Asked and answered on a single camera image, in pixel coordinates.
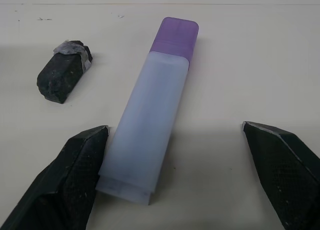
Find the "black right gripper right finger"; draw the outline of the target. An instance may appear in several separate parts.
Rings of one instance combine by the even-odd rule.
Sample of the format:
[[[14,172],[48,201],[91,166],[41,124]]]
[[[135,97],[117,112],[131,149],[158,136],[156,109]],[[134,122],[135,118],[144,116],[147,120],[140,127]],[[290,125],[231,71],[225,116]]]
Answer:
[[[242,124],[260,183],[285,229],[320,227],[320,159],[293,133]]]

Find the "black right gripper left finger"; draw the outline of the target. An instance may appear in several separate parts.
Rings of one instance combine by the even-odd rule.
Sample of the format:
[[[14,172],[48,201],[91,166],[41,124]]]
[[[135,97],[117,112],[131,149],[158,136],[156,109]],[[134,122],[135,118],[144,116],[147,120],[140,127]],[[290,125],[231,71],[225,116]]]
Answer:
[[[108,136],[108,126],[102,125],[70,138],[1,228],[86,229]]]

